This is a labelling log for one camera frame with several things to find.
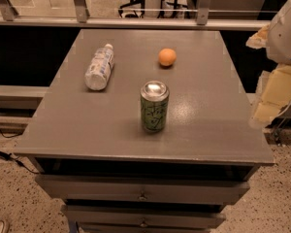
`table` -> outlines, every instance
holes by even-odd
[[[91,91],[83,75],[106,43],[113,72],[105,90]],[[171,68],[159,66],[163,48],[177,52]],[[140,121],[140,89],[151,80],[171,92],[156,134]],[[250,176],[274,164],[249,113],[219,32],[83,29],[16,154],[36,165],[37,183],[84,230],[209,232],[249,190]]]

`drawer knob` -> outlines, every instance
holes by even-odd
[[[144,221],[140,224],[140,226],[141,226],[142,228],[147,228],[147,227],[148,227],[148,225],[147,225]]]
[[[144,195],[144,194],[142,194],[142,195],[140,195],[139,196],[139,201],[142,201],[142,202],[144,202],[144,201],[146,201],[147,200],[147,197]]]

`white bottle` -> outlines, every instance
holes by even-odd
[[[97,49],[84,79],[88,88],[101,90],[107,86],[111,71],[113,70],[113,46],[106,44]]]

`green can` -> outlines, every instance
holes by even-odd
[[[157,132],[165,127],[169,88],[161,82],[146,83],[141,89],[142,124],[146,130]]]

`floor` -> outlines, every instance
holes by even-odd
[[[291,128],[281,133],[280,146],[266,137],[275,165],[260,168],[253,175],[251,189],[236,205],[224,209],[227,219],[212,233],[291,232]],[[0,135],[0,150],[13,153],[18,140]],[[34,170],[26,158],[20,160]],[[34,174],[0,159],[0,219],[10,223],[9,232],[67,233],[68,222],[60,212],[62,204],[36,185]]]

